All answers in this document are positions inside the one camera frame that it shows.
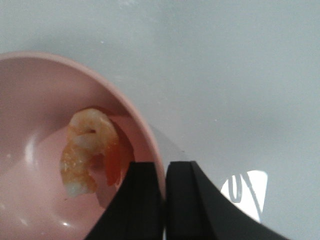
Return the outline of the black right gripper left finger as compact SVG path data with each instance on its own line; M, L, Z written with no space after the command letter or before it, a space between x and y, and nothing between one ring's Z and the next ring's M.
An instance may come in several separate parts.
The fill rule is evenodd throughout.
M87 240L161 240L163 198L153 162L132 162L115 197Z

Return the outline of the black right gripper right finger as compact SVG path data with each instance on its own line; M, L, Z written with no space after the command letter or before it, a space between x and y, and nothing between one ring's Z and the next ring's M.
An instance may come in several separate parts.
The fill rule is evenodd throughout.
M172 161L166 173L168 240L283 240L234 206L195 161Z

